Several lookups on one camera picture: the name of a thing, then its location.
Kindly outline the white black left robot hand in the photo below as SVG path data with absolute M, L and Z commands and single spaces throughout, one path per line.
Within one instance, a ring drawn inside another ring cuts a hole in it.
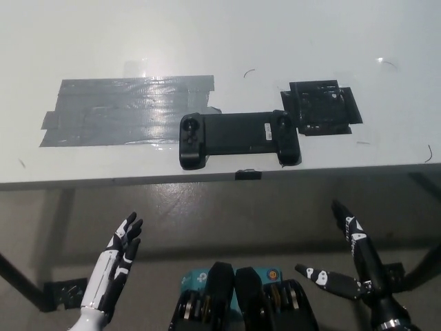
M 81 306 L 103 313 L 106 323 L 113 317 L 136 258 L 142 225 L 143 220 L 135 212 L 123 220 L 100 253 L 89 279 Z

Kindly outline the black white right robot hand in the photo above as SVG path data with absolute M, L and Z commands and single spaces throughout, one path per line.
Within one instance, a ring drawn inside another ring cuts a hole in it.
M 338 228 L 350 245 L 358 278 L 299 263 L 295 270 L 321 290 L 344 299 L 363 301 L 371 310 L 372 330 L 417 330 L 407 310 L 393 297 L 387 270 L 357 217 L 336 199 L 332 201 L 331 209 Z

